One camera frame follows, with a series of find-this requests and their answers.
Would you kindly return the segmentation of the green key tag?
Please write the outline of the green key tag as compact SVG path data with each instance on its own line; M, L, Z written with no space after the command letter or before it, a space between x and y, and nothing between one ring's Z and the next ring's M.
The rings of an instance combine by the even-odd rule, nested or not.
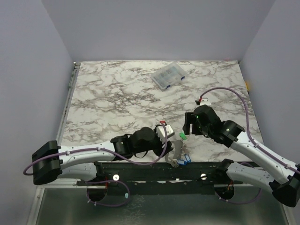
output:
M187 140L187 137L184 133L179 133L179 137L182 139L182 140Z

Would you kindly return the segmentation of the clear plastic bag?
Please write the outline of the clear plastic bag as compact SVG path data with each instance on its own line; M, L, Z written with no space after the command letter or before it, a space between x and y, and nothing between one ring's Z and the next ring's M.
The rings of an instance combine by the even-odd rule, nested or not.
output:
M170 164L173 168L179 167L178 160L181 160L183 141L172 141L173 150L165 155L165 162Z

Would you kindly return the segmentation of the blue key tag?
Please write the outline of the blue key tag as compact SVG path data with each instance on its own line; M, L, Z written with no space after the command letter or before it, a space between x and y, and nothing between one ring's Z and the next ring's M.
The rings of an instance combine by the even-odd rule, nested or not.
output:
M186 165L187 162L185 160L178 160L178 165Z
M187 163L191 163L191 158L189 155L185 154L184 157L185 157Z

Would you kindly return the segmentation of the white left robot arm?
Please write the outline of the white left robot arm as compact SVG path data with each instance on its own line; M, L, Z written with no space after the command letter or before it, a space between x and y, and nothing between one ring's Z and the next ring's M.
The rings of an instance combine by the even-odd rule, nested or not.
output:
M131 161L138 153L153 151L162 158L172 151L169 138L174 136L170 125L157 125L154 129L143 127L133 134L117 136L109 141L85 146L59 146L48 141L32 154L29 165L35 185L44 185L58 178L80 179L98 185L104 174L96 169L96 162Z

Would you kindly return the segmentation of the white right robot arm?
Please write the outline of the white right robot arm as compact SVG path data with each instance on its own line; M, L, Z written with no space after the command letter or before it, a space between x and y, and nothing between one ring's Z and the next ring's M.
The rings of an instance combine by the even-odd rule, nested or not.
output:
M232 120L221 121L212 107L201 105L185 114L184 134L203 135L214 142L231 148L261 167L260 170L224 159L215 170L216 180L229 180L251 184L271 192L276 200L288 207L295 207L300 199L300 166L281 158L264 145L251 141L245 129Z

